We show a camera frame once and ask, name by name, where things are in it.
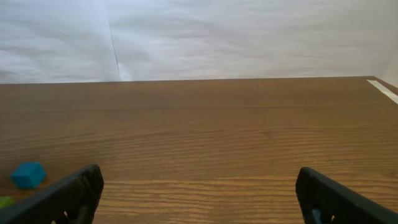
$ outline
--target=green cube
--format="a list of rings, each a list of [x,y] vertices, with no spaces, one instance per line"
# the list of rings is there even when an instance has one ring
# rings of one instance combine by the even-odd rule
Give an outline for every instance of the green cube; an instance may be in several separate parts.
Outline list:
[[[14,203],[11,197],[0,197],[0,209],[8,207]]]

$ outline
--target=white backdrop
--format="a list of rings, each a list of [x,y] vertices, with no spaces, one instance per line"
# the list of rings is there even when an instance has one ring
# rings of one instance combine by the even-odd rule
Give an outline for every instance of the white backdrop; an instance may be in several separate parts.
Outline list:
[[[396,0],[2,0],[0,82],[381,77],[397,22]]]

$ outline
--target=cube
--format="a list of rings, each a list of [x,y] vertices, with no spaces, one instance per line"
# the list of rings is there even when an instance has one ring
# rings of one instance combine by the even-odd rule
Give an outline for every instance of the cube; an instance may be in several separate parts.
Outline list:
[[[0,197],[0,209],[8,207],[14,203],[11,197]]]
[[[20,189],[34,189],[45,178],[39,162],[24,162],[12,174],[11,179]]]

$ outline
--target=brown tabletop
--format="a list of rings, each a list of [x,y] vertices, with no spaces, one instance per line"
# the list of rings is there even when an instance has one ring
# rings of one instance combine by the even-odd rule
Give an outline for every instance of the brown tabletop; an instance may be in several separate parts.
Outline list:
[[[0,85],[0,191],[96,163],[94,223],[303,223],[309,166],[398,212],[398,105],[356,78]]]

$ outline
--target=blue cube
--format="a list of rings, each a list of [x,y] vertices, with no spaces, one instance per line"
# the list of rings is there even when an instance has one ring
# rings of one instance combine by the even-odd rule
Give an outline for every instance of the blue cube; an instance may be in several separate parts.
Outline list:
[[[34,189],[45,178],[39,162],[24,162],[12,174],[11,179],[20,189]]]

